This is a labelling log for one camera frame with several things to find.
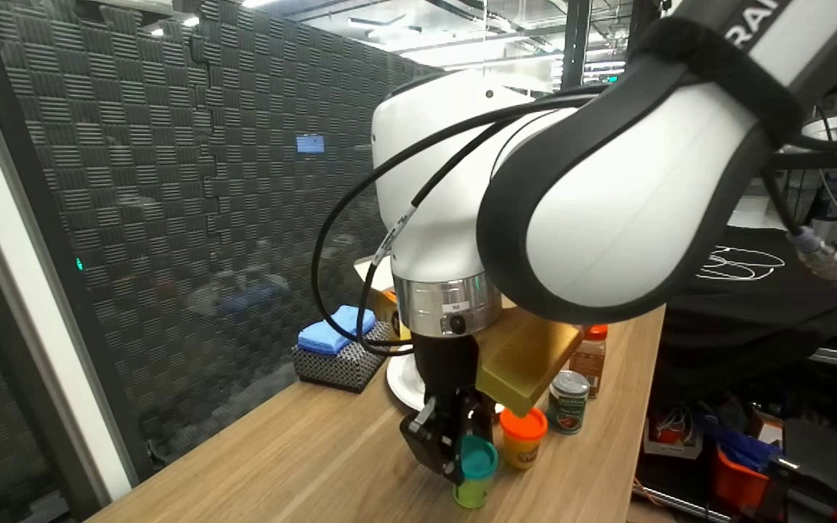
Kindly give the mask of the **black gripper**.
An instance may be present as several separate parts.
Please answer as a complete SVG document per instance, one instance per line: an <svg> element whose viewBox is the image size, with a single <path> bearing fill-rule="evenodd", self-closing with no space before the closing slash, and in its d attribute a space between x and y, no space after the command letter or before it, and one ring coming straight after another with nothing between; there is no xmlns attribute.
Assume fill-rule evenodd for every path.
<svg viewBox="0 0 837 523"><path fill-rule="evenodd" d="M409 454L453 486L464 483L464 438L491 438L493 402L476 390L480 344L473 338L416 338L424 407L398 425Z"/></svg>

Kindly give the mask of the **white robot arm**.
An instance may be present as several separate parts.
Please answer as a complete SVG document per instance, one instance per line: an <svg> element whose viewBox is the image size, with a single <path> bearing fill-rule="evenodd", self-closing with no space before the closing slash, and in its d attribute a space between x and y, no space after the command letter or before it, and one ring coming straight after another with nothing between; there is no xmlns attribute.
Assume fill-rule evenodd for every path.
<svg viewBox="0 0 837 523"><path fill-rule="evenodd" d="M461 486L499 306L617 322L703 264L748 184L837 83L837 0L684 0L595 98L447 73L384 98L373 166L424 407L414 455Z"/></svg>

